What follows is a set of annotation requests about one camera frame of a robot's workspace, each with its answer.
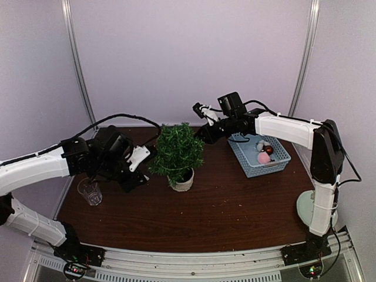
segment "artificial plant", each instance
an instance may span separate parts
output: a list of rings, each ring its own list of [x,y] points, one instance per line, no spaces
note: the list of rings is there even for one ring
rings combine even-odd
[[[149,170],[168,176],[170,186],[182,182],[184,175],[203,164],[204,142],[194,136],[189,123],[181,125],[162,125],[157,140],[157,156],[149,165]]]

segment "clear glass cup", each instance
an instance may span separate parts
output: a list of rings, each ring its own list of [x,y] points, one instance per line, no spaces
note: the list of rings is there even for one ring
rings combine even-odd
[[[77,185],[77,191],[91,206],[97,206],[102,202],[102,192],[98,183],[89,183],[90,179],[85,178]]]

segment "brown tabletop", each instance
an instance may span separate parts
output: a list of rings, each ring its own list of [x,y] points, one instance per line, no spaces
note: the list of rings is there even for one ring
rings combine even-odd
[[[135,144],[155,134],[149,127],[123,130]],[[205,145],[204,165],[188,192],[172,190],[157,175],[128,194],[117,183],[101,183],[103,201],[96,207],[76,189],[86,176],[76,176],[58,220],[72,224],[84,243],[141,251],[248,250],[304,241],[296,200],[313,187],[291,143],[281,143],[291,156],[282,172],[247,178],[222,139]]]

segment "blue plastic basket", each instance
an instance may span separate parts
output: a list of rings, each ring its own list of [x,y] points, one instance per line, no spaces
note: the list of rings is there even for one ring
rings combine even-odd
[[[236,143],[231,141],[229,141],[229,143],[247,177],[280,172],[281,170],[284,170],[288,162],[291,160],[290,155],[286,152],[285,148],[283,148],[277,138],[260,135],[245,135],[245,137],[250,139],[247,143]],[[233,134],[231,138],[233,140],[244,140],[244,137],[238,133]],[[257,160],[259,152],[257,151],[256,146],[260,140],[269,142],[273,147],[274,152],[270,155],[270,158],[273,159],[274,162],[262,165]]]

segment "red ball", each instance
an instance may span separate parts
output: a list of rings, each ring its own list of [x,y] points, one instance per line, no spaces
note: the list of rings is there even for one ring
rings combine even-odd
[[[267,154],[270,156],[271,154],[273,154],[274,149],[271,146],[264,146],[264,151],[267,152]]]

